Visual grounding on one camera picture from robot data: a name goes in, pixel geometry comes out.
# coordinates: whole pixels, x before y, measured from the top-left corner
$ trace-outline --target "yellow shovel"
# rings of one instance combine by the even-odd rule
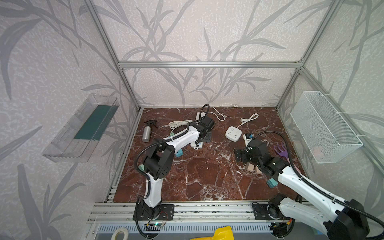
[[[213,237],[200,237],[200,238],[191,238],[191,240],[235,240],[233,238],[232,228],[221,227],[216,229],[215,235]]]

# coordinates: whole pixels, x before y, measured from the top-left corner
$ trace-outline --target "brown marble surface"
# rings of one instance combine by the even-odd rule
[[[276,109],[217,108],[217,110],[228,118],[225,121],[219,121],[213,114],[208,115],[216,123],[212,130],[212,142],[204,143],[203,148],[199,150],[185,146],[183,155],[175,156],[172,169],[163,181],[162,200],[268,200],[277,193],[295,198],[296,193],[283,184],[279,183],[277,187],[271,189],[266,184],[268,178],[264,174],[250,173],[245,170],[241,162],[236,162],[233,152],[234,149],[245,148],[244,140],[240,138],[237,142],[232,142],[225,137],[228,127],[237,127],[241,123],[241,118],[249,118],[253,113],[258,113],[259,117],[256,120],[239,128],[243,134],[273,130],[283,132],[288,139]],[[138,194],[145,193],[145,177],[137,173],[133,167],[134,157],[149,144],[142,142],[144,122],[151,119],[157,120],[159,129],[152,127],[151,142],[154,137],[169,136],[170,128],[162,126],[171,121],[194,120],[199,111],[200,109],[197,108],[144,109],[114,197],[115,202],[134,202]],[[180,127],[175,132],[184,128],[185,126]],[[271,155],[277,156],[272,147],[282,142],[282,139],[275,134],[265,134],[260,138],[268,143]],[[304,173],[291,143],[290,149],[296,165]],[[142,163],[143,158],[144,155],[139,160],[139,164]]]

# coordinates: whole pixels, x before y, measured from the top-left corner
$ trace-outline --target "light blue slotted rail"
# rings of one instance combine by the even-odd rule
[[[220,227],[230,226],[234,233],[270,233],[270,223],[167,223],[163,227],[151,227],[153,231],[161,233],[213,233]],[[113,233],[116,229],[125,227],[130,233],[138,233],[134,223],[110,223],[100,224],[98,233]],[[144,230],[144,225],[141,224],[141,230]]]

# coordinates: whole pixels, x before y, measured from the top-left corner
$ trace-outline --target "black spray nozzle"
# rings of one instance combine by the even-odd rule
[[[148,121],[146,121],[146,122],[144,122],[144,123],[146,123],[147,124],[147,126],[151,126],[151,125],[153,125],[153,126],[155,126],[156,128],[158,128],[157,126],[156,126],[156,120],[148,120]]]

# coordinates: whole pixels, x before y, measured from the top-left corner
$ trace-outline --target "gray floor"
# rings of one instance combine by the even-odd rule
[[[269,233],[234,233],[233,234],[235,240],[273,240],[276,237],[272,236]],[[112,234],[98,234],[96,240],[110,240]],[[191,238],[197,237],[209,237],[206,233],[204,234],[196,234],[196,233],[164,233],[159,234],[155,240],[190,240]],[[135,239],[145,239],[140,234],[130,234],[128,240]],[[295,223],[295,227],[292,232],[285,237],[286,240],[325,240],[328,239],[325,235],[315,235],[311,227],[303,224],[303,223]]]

